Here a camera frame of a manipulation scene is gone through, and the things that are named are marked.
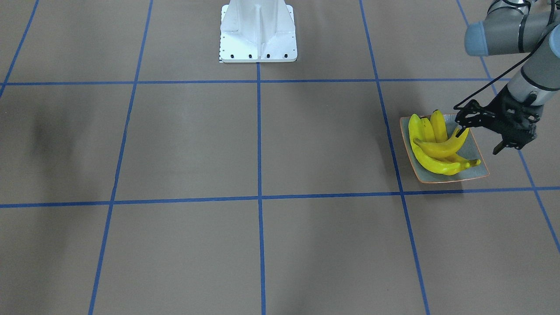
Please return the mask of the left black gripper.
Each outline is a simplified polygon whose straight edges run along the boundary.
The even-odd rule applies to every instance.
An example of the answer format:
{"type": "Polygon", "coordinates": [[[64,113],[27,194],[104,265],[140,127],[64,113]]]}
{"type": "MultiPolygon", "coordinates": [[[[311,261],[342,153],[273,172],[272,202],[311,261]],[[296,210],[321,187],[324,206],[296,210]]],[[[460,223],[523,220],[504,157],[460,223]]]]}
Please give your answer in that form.
{"type": "Polygon", "coordinates": [[[465,105],[457,104],[455,122],[459,126],[456,136],[461,136],[467,128],[484,127],[483,120],[489,117],[487,126],[491,131],[502,135],[502,141],[493,149],[498,155],[503,149],[516,149],[518,142],[531,142],[537,138],[536,124],[543,113],[543,105],[537,105],[538,94],[531,91],[518,101],[504,86],[498,95],[482,107],[478,101],[470,100],[465,105]]]}

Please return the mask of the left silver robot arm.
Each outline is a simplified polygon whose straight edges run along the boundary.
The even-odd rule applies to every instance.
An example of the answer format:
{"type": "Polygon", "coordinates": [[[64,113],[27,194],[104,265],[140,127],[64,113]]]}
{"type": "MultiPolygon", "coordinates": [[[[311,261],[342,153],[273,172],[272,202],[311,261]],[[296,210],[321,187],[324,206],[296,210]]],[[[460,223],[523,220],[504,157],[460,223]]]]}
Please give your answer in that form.
{"type": "Polygon", "coordinates": [[[481,106],[470,95],[454,106],[461,131],[482,127],[501,135],[494,155],[504,148],[521,150],[536,139],[544,105],[559,91],[559,4],[553,1],[549,12],[532,14],[534,3],[494,0],[484,20],[465,32],[470,56],[525,54],[511,68],[516,74],[488,105],[481,106]]]}

